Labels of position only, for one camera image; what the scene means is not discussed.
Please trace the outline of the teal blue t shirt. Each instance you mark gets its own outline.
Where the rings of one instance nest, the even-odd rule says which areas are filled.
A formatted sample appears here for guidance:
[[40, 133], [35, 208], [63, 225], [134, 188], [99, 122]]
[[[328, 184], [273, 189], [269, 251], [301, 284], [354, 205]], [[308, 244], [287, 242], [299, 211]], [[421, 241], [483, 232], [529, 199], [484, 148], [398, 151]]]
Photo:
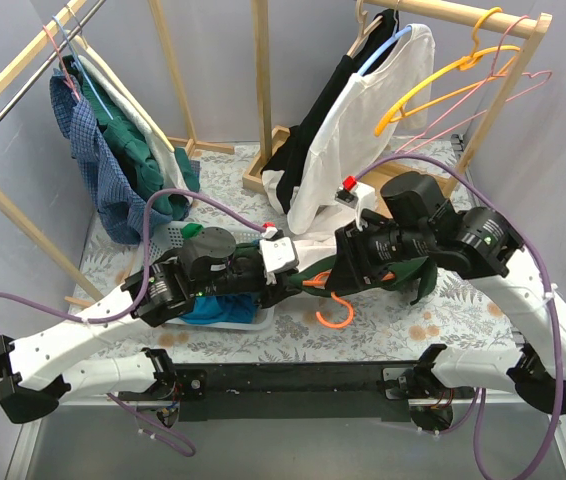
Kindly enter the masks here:
[[251, 324], [257, 309], [249, 294], [196, 297], [194, 309], [180, 319], [191, 325]]

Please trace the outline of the dark green t shirt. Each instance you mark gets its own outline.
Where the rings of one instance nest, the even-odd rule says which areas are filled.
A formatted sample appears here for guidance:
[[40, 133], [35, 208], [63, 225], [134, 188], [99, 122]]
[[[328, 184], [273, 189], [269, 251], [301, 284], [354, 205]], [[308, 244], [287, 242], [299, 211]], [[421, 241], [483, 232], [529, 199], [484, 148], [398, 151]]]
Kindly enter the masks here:
[[268, 283], [263, 254], [257, 246], [239, 245], [226, 273], [228, 294], [247, 294], [262, 308], [292, 296], [340, 298], [372, 289], [397, 291], [412, 283], [416, 299], [429, 295], [437, 281], [437, 266], [417, 255], [406, 260], [390, 257], [388, 237], [395, 222], [365, 209], [358, 228], [348, 216], [331, 232], [317, 231], [293, 238], [297, 263]]

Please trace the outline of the bright green t shirt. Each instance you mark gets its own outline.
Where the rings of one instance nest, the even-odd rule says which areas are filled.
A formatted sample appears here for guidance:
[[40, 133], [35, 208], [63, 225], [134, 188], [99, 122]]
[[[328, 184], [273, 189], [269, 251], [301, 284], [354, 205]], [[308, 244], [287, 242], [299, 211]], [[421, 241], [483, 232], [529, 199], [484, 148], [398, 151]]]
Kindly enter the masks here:
[[201, 224], [188, 223], [180, 228], [180, 234], [184, 240], [187, 240], [196, 237], [203, 229]]

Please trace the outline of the white plastic basket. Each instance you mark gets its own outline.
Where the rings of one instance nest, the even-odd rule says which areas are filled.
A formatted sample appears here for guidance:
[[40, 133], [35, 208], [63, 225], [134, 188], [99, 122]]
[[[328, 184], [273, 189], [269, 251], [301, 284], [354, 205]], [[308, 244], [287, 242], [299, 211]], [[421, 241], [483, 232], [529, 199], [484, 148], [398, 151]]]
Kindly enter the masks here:
[[172, 222], [159, 228], [147, 247], [149, 284], [145, 294], [149, 313], [158, 320], [183, 326], [257, 332], [274, 322], [274, 309], [258, 309], [251, 324], [217, 323], [191, 325], [180, 319], [194, 309], [196, 297], [207, 295], [207, 284], [224, 273], [239, 245], [258, 247], [259, 234], [245, 227], [204, 227], [194, 238], [184, 240], [180, 228], [188, 223]]

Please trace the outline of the yellow hanger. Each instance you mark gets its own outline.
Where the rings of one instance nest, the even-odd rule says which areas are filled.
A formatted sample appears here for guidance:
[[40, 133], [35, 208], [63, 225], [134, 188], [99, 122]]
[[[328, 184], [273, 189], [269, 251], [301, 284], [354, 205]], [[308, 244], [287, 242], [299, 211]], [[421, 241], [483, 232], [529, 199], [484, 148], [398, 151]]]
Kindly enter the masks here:
[[493, 46], [489, 48], [480, 48], [480, 38], [478, 31], [481, 29], [483, 24], [490, 19], [496, 13], [502, 13], [503, 10], [501, 7], [492, 7], [486, 13], [482, 14], [479, 19], [475, 22], [472, 32], [472, 49], [470, 50], [468, 55], [462, 56], [459, 59], [445, 65], [444, 67], [434, 71], [428, 77], [423, 79], [417, 85], [412, 87], [407, 93], [405, 93], [402, 97], [400, 97], [383, 115], [383, 117], [379, 120], [379, 122], [374, 127], [374, 135], [380, 136], [385, 129], [394, 123], [399, 123], [407, 118], [410, 118], [416, 114], [419, 114], [430, 107], [437, 105], [443, 101], [446, 101], [454, 96], [460, 95], [462, 93], [468, 92], [470, 89], [475, 88], [478, 83], [475, 82], [470, 86], [459, 88], [455, 91], [447, 93], [445, 95], [439, 96], [435, 99], [430, 99], [425, 103], [422, 103], [418, 106], [414, 106], [413, 108], [408, 109], [410, 103], [412, 103], [418, 94], [424, 93], [426, 90], [430, 90], [431, 86], [434, 82], [439, 80], [440, 78], [446, 76], [447, 74], [453, 71], [465, 72], [475, 68], [482, 59], [491, 54], [496, 54], [499, 50], [499, 47]]

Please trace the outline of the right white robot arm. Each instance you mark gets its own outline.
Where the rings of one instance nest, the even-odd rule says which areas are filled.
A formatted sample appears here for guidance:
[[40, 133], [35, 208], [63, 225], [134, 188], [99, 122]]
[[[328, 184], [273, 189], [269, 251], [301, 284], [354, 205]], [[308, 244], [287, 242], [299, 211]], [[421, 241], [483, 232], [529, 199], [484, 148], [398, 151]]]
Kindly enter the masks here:
[[486, 295], [523, 337], [521, 346], [496, 353], [432, 345], [403, 390], [432, 398], [455, 387], [501, 390], [550, 413], [560, 388], [566, 414], [566, 304], [544, 287], [531, 247], [503, 215], [487, 207], [455, 211], [434, 178], [415, 171], [379, 191], [349, 177], [335, 198], [355, 219], [335, 233], [329, 290], [345, 295], [396, 274], [402, 262], [431, 260]]

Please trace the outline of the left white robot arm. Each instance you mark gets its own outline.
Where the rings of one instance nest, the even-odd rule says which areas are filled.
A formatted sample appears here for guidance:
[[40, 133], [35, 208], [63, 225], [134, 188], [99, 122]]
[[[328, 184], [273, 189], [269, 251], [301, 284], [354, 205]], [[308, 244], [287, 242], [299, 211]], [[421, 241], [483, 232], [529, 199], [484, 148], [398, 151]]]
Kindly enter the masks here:
[[0, 407], [12, 423], [25, 424], [81, 395], [171, 398], [187, 380], [165, 351], [144, 348], [102, 361], [91, 355], [190, 313], [198, 298], [251, 294], [266, 303], [297, 264], [293, 242], [281, 232], [242, 250], [229, 231], [204, 228], [80, 316], [20, 339], [0, 335]]

